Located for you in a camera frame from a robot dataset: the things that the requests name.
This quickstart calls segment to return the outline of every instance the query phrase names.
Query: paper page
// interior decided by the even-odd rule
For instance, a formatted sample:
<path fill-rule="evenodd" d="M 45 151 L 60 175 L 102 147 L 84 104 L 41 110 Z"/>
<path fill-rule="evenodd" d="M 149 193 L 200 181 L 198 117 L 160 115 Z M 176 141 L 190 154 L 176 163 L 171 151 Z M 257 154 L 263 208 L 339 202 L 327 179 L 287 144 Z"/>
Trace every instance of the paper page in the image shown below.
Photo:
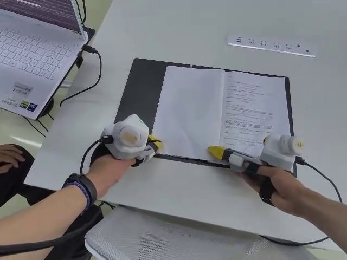
<path fill-rule="evenodd" d="M 224 70 L 167 67 L 153 135 L 160 154 L 211 160 L 220 140 Z"/>
<path fill-rule="evenodd" d="M 220 145 L 258 157 L 273 133 L 290 135 L 285 79 L 226 73 Z"/>

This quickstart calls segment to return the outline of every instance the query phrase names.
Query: white paper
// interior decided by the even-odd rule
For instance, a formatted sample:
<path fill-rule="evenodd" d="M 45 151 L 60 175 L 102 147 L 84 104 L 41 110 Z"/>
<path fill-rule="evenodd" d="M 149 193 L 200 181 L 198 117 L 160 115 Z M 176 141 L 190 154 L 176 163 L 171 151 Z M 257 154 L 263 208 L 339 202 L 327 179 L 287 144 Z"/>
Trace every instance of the white paper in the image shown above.
<path fill-rule="evenodd" d="M 290 135 L 285 79 L 226 73 L 220 145 L 258 157 L 272 133 Z"/>
<path fill-rule="evenodd" d="M 224 70 L 167 67 L 153 135 L 161 154 L 212 160 L 220 142 Z"/>

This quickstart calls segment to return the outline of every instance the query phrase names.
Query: white table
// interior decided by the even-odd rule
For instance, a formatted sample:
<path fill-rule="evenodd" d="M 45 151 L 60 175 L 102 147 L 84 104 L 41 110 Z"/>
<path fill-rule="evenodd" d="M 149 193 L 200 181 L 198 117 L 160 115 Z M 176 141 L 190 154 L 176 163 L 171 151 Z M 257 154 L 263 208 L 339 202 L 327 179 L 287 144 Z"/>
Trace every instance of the white table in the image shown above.
<path fill-rule="evenodd" d="M 86 148 L 113 122 L 132 60 L 141 57 L 288 76 L 304 157 L 335 181 L 346 200 L 346 8 L 343 0 L 114 0 L 93 42 L 102 55 L 102 80 L 63 105 L 25 182 L 57 190 L 79 170 Z M 230 47 L 229 33 L 312 42 L 318 57 Z M 86 55 L 69 95 L 91 86 L 98 70 L 98 58 Z M 302 167 L 298 174 L 308 187 L 336 198 L 318 174 Z M 261 203 L 219 168 L 153 159 L 129 170 L 105 200 L 298 242 L 323 237 L 304 220 Z M 330 240 L 317 246 L 337 247 Z"/>

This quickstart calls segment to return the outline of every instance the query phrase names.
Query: power strip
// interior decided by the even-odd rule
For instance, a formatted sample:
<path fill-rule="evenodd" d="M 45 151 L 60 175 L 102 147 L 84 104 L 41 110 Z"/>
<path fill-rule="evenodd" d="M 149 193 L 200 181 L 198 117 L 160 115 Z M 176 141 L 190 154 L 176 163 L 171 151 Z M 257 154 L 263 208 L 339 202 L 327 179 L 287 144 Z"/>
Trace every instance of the power strip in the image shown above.
<path fill-rule="evenodd" d="M 228 45 L 252 48 L 258 50 L 276 51 L 278 53 L 295 54 L 306 57 L 316 57 L 317 48 L 298 42 L 283 40 L 228 36 Z"/>

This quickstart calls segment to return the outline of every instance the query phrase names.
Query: hand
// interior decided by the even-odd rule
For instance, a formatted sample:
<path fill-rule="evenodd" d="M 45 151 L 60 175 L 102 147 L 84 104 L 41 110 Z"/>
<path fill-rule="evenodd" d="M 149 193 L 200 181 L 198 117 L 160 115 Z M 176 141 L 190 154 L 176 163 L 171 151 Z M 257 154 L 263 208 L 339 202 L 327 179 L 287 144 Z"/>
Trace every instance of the hand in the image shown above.
<path fill-rule="evenodd" d="M 255 179 L 251 179 L 244 173 L 238 173 L 237 175 L 258 193 L 264 177 L 269 177 L 277 190 L 272 194 L 272 204 L 288 214 L 300 217 L 300 199 L 307 188 L 293 175 L 282 169 L 266 166 L 259 167 Z"/>
<path fill-rule="evenodd" d="M 18 162 L 25 161 L 21 156 L 23 152 L 13 145 L 0 145 L 0 163 L 7 163 L 0 167 L 0 174 L 7 173 L 12 167 L 18 168 Z"/>
<path fill-rule="evenodd" d="M 111 155 L 97 159 L 89 169 L 87 177 L 95 185 L 98 199 L 105 196 L 108 190 L 120 180 L 125 171 L 135 163 L 135 159 L 117 160 Z"/>

